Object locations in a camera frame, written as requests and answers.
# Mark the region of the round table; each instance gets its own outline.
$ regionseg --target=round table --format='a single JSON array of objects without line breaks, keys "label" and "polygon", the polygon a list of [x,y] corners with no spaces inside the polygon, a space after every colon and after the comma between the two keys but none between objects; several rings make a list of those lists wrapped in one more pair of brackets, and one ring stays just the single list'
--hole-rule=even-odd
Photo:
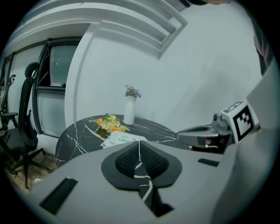
[{"label": "round table", "polygon": [[[189,150],[189,146],[176,140],[175,132],[158,123],[135,117],[134,124],[123,123],[123,115],[116,115],[121,124],[127,126],[130,131],[127,133],[140,135],[148,141]],[[98,129],[98,125],[91,120],[103,118],[105,115],[88,117],[70,125],[60,136],[56,145],[56,166],[67,163],[71,159],[96,150],[103,149],[100,146],[109,134]]]}]

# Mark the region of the floor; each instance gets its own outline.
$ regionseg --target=floor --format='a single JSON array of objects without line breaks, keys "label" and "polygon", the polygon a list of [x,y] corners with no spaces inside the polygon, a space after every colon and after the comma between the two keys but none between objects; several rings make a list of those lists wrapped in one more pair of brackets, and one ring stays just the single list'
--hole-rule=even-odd
[{"label": "floor", "polygon": [[[43,155],[43,153],[39,153],[33,161],[38,162],[42,165],[47,166],[49,169],[56,170],[56,158],[52,154],[46,154]],[[13,162],[8,162],[9,167],[13,165]],[[38,167],[29,167],[28,168],[28,187],[29,189],[25,188],[25,177],[23,173],[23,167],[19,167],[16,169],[18,172],[17,175],[11,174],[8,170],[6,170],[7,176],[11,181],[11,184],[14,186],[14,188],[17,188],[20,192],[27,195],[29,191],[32,189],[32,187],[36,184],[35,179],[40,178],[44,179],[49,173],[41,168]]]}]

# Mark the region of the yellow flower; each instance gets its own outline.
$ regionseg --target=yellow flower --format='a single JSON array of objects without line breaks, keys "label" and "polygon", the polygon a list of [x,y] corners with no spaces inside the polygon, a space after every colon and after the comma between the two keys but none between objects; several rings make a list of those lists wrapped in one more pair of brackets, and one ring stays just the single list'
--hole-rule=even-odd
[{"label": "yellow flower", "polygon": [[125,130],[123,127],[120,127],[120,128],[118,128],[118,131],[124,132]]},{"label": "yellow flower", "polygon": [[111,128],[111,132],[113,131],[118,131],[118,129],[116,127]]},{"label": "yellow flower", "polygon": [[97,124],[98,124],[98,125],[101,125],[102,122],[103,122],[102,118],[99,118],[99,119],[97,120]]}]

